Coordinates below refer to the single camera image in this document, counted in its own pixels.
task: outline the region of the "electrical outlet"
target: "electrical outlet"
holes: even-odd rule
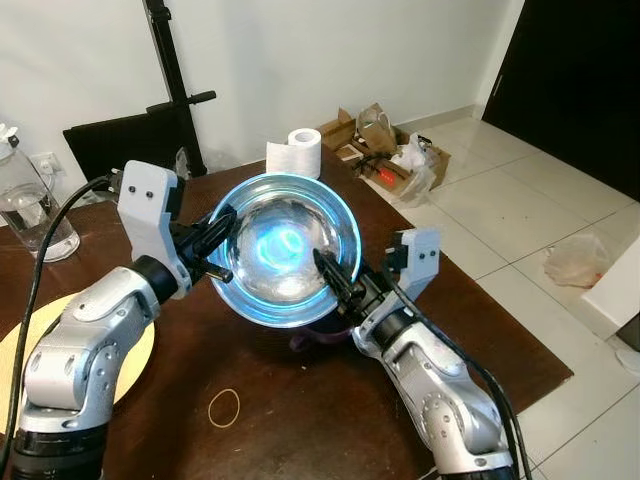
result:
[[[29,160],[41,175],[56,175],[63,172],[62,166],[53,152],[37,153],[31,155]]]

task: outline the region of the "yellow round board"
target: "yellow round board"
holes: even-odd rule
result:
[[[27,337],[27,348],[25,350],[24,363],[27,363],[29,355],[36,346],[45,330],[55,321],[62,313],[67,303],[75,296],[75,294],[60,298],[55,302],[45,305],[31,315],[31,325],[29,326],[29,336]],[[18,331],[20,325],[17,325],[9,334],[0,342],[0,433],[4,434],[7,423],[7,408],[9,406],[9,391],[11,390],[11,375],[13,370],[13,358],[18,342]],[[131,349],[127,358],[125,358],[118,376],[118,384],[116,386],[115,401],[120,400],[125,393],[138,380],[145,365],[151,356],[153,349],[153,341],[155,338],[155,329],[153,323],[144,331],[142,338]]]

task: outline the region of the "red object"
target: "red object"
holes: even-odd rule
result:
[[[388,168],[381,168],[380,169],[380,178],[382,179],[382,181],[384,183],[386,183],[387,185],[390,185],[393,187],[393,184],[396,183],[396,176],[395,174],[389,170]]]

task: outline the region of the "black stand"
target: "black stand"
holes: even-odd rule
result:
[[[189,105],[213,100],[216,98],[216,92],[210,90],[187,97],[178,56],[171,36],[171,28],[169,27],[171,12],[165,6],[163,0],[143,0],[143,3],[170,98],[167,103],[148,107],[147,113],[153,114],[163,110],[175,113],[181,130],[180,138],[187,151],[187,166],[193,176],[204,175],[207,170],[202,161],[202,154],[200,153],[198,137],[193,125],[193,117],[191,116]]]
[[[180,149],[186,153],[186,167],[192,176],[207,173],[190,105],[216,98],[216,93],[187,97],[169,28],[171,12],[163,0],[143,0],[143,4],[169,101],[148,107],[143,114],[64,130],[64,138],[87,179],[105,175],[112,168],[123,169],[132,159],[175,169]]]

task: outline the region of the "brown table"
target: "brown table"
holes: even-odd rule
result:
[[[190,181],[181,220],[212,210],[232,187],[263,171],[258,162]],[[329,151],[321,179],[349,204],[364,257],[379,265],[391,233],[409,222]],[[78,208],[70,219],[81,247],[45,267],[39,306],[130,260],[113,204]],[[20,318],[31,268],[9,229],[0,229],[0,338]],[[518,411],[571,375],[443,254],[418,305],[495,373]],[[376,361],[348,342],[292,353],[289,335],[240,318],[208,280],[186,299],[169,301],[157,320],[152,359],[114,412],[109,479],[415,479],[433,466]],[[238,392],[242,407],[238,420],[221,430],[209,423],[207,407],[225,388]],[[227,400],[216,402],[221,423],[235,408]]]

